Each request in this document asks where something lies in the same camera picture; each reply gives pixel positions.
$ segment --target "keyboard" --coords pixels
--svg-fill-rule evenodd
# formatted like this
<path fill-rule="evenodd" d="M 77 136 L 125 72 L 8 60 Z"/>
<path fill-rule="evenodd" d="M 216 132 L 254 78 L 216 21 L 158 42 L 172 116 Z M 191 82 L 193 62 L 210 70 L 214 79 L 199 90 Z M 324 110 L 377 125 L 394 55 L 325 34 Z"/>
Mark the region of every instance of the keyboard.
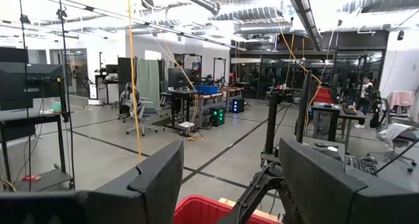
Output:
<path fill-rule="evenodd" d="M 347 115 L 356 115 L 355 110 L 350 109 L 350 108 L 343 108 L 343 112 L 345 112 L 345 114 Z"/>
<path fill-rule="evenodd" d="M 377 171 L 377 167 L 375 166 L 375 163 L 369 160 L 363 160 L 363 159 L 358 159 L 356 157 L 345 156 L 345 163 L 349 166 L 352 166 L 370 175 L 374 175 Z"/>

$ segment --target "blue bin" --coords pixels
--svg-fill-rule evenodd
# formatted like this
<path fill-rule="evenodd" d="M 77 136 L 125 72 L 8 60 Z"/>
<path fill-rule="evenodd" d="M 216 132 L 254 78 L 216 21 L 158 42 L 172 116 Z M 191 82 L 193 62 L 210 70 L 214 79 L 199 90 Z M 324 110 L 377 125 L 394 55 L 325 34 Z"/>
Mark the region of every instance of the blue bin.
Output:
<path fill-rule="evenodd" d="M 201 84 L 199 85 L 199 91 L 203 94 L 216 94 L 218 92 L 218 87 Z"/>

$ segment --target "wooden block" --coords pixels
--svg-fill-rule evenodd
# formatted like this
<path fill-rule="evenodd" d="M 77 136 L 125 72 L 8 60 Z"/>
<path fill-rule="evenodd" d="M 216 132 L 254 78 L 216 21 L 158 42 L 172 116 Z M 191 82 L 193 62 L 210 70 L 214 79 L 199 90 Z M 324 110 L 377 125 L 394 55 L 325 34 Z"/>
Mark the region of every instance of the wooden block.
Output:
<path fill-rule="evenodd" d="M 234 205 L 236 205 L 235 201 L 231 201 L 231 200 L 228 200 L 228 199 L 226 199 L 226 198 L 220 198 L 220 199 L 218 200 L 218 202 L 221 202 L 221 203 L 223 203 L 223 204 L 226 204 L 226 205 L 228 205 L 228 206 L 230 206 L 230 207 L 233 207 Z M 278 217 L 277 217 L 277 216 L 275 216 L 275 215 L 270 215 L 270 214 L 268 214 L 268 213 L 266 213 L 266 212 L 262 212 L 262 211 L 260 211 L 260 210 L 255 210 L 255 211 L 253 212 L 253 214 L 255 214 L 255 215 L 259 216 L 259 217 L 263 217 L 263 218 L 266 218 L 266 219 L 269 219 L 269 220 L 272 220 L 272 221 L 276 221 L 276 222 L 278 222 Z"/>

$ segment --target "exposed ceiling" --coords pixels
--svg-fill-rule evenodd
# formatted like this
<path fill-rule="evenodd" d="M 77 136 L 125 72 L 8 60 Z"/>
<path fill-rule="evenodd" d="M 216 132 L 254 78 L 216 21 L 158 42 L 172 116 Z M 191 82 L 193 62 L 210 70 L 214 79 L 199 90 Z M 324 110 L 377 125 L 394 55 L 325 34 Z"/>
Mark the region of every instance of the exposed ceiling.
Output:
<path fill-rule="evenodd" d="M 406 0 L 307 1 L 319 33 L 417 29 L 419 24 L 419 15 L 415 15 L 419 0 L 410 0 L 409 5 Z M 68 35 L 112 38 L 115 32 L 128 28 L 125 18 L 113 15 L 128 15 L 127 0 L 63 0 L 63 4 Z M 86 6 L 96 9 L 86 10 Z M 108 12 L 99 12 L 98 8 Z M 161 35 L 167 27 L 169 32 L 177 30 L 175 33 L 187 37 L 221 44 L 230 44 L 230 40 L 275 43 L 281 32 L 312 35 L 307 32 L 307 19 L 297 15 L 297 7 L 290 0 L 131 0 L 131 8 L 137 20 L 136 35 Z M 7 10 L 0 14 L 0 20 L 8 21 L 0 23 L 0 41 L 21 41 L 19 0 L 0 0 L 0 9 Z M 22 13 L 31 22 L 25 24 L 26 37 L 56 39 L 61 31 L 58 9 L 58 0 L 22 0 Z"/>

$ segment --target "person sitting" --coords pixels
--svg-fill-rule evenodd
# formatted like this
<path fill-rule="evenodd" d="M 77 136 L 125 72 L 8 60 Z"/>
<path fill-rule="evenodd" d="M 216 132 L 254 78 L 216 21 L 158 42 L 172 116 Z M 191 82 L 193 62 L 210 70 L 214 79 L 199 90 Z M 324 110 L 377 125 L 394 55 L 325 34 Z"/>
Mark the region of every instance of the person sitting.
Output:
<path fill-rule="evenodd" d="M 362 85 L 361 98 L 359 99 L 359 102 L 358 102 L 359 110 L 361 110 L 361 112 L 364 113 L 364 115 L 367 114 L 367 110 L 369 106 L 369 101 L 365 97 L 365 91 L 367 88 L 372 88 L 372 87 L 374 87 L 373 77 L 371 75 L 369 75 L 368 77 L 365 76 L 363 80 L 363 85 Z M 364 127 L 365 127 L 365 122 L 355 125 L 355 128 L 362 129 Z"/>

